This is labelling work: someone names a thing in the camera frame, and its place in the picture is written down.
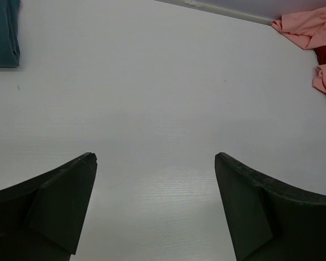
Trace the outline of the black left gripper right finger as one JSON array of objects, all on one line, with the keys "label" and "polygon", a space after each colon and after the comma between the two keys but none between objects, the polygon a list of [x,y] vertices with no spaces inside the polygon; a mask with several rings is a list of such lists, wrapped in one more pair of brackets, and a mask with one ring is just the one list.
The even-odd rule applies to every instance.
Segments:
[{"label": "black left gripper right finger", "polygon": [[326,260],[326,196],[222,152],[215,174],[237,260]]}]

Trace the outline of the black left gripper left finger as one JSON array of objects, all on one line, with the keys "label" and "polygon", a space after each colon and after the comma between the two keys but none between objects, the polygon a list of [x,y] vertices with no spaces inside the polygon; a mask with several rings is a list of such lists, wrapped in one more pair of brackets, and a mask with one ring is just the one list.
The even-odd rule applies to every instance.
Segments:
[{"label": "black left gripper left finger", "polygon": [[0,190],[0,260],[70,260],[96,172],[97,157],[88,152]]}]

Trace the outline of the pink t-shirt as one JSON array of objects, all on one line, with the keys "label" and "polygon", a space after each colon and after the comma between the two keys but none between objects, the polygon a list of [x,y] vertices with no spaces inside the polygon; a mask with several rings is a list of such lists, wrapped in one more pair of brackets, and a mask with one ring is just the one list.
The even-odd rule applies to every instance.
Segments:
[{"label": "pink t-shirt", "polygon": [[326,7],[282,15],[271,27],[304,50],[326,46]]}]

